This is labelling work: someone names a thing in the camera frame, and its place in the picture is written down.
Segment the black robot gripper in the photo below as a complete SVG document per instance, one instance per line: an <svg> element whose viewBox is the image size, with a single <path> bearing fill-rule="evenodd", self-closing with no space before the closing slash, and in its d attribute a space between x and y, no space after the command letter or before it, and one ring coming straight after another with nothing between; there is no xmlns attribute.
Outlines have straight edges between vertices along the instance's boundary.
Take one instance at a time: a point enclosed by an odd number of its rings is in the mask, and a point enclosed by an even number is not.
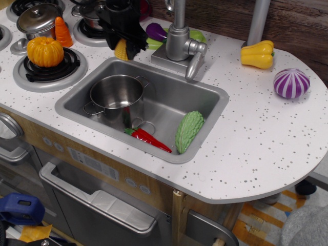
<svg viewBox="0 0 328 246"><path fill-rule="evenodd" d="M127 40L128 60L148 49L148 36L139 23L140 1L101 1L96 6L96 14L111 50L122 39Z"/></svg>

